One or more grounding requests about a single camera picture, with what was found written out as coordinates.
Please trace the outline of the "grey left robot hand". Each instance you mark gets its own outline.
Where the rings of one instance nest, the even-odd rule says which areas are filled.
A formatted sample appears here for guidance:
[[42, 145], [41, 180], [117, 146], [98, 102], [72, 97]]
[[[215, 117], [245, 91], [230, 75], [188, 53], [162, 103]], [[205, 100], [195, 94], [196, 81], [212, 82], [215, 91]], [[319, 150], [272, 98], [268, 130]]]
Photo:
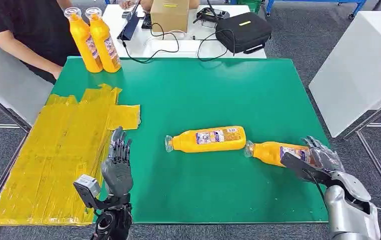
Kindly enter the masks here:
[[101, 164], [101, 173], [109, 194], [122, 197], [133, 187], [130, 152], [131, 139], [120, 126], [116, 128], [109, 141], [108, 154]]

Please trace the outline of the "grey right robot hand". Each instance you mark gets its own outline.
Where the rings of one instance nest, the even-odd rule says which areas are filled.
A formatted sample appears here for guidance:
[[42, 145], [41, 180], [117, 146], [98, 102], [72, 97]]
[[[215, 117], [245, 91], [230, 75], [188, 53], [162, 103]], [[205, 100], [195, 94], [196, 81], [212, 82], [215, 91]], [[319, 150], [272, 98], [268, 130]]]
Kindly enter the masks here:
[[309, 135], [303, 138], [303, 141], [308, 146], [310, 155], [318, 168], [345, 172], [342, 161], [336, 151], [333, 151], [318, 139]]

